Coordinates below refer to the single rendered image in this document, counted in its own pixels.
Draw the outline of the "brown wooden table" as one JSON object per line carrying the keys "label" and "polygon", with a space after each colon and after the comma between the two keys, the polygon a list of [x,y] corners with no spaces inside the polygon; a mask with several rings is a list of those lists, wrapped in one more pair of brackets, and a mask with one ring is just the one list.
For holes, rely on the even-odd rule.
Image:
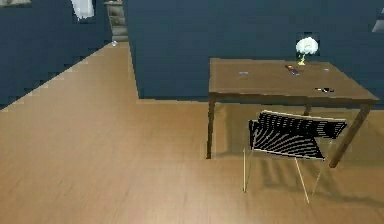
{"label": "brown wooden table", "polygon": [[[222,100],[249,100],[258,104],[302,105],[305,114],[314,106],[358,106],[360,111],[345,138],[333,154],[329,166],[335,168],[379,98],[329,62],[307,62],[291,74],[285,60],[212,58],[209,69],[208,131],[206,157],[212,155],[215,104]],[[315,88],[332,88],[321,92]]]}

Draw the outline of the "black woven chair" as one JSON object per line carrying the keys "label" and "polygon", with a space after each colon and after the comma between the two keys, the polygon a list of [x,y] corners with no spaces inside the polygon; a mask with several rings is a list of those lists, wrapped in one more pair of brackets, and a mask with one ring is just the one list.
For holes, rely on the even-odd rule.
{"label": "black woven chair", "polygon": [[251,170],[251,162],[247,159],[254,152],[263,152],[294,159],[305,200],[310,203],[298,160],[325,161],[316,139],[328,139],[332,145],[346,127],[345,119],[261,111],[256,120],[248,121],[249,146],[243,149],[243,192],[247,192]]}

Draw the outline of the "grey chest of drawers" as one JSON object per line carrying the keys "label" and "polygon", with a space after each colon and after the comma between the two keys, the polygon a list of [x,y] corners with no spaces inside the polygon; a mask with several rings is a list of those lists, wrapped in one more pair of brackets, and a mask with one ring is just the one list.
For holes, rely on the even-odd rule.
{"label": "grey chest of drawers", "polygon": [[122,1],[106,0],[104,5],[107,9],[107,15],[112,31],[112,40],[117,42],[128,42],[128,31]]}

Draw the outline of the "white flower ornament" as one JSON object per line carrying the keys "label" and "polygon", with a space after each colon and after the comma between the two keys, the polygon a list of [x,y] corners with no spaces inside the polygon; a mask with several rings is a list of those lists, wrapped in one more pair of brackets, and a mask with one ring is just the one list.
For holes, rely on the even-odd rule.
{"label": "white flower ornament", "polygon": [[299,40],[296,44],[296,52],[301,55],[301,58],[298,62],[300,66],[305,65],[305,56],[313,55],[318,51],[319,44],[312,37],[306,37]]}

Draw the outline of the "white hanging cloth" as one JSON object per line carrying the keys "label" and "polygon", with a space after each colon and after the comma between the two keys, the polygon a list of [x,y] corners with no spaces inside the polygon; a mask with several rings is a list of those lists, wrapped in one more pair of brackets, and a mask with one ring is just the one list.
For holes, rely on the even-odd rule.
{"label": "white hanging cloth", "polygon": [[71,3],[78,20],[94,16],[94,6],[92,0],[71,0]]}

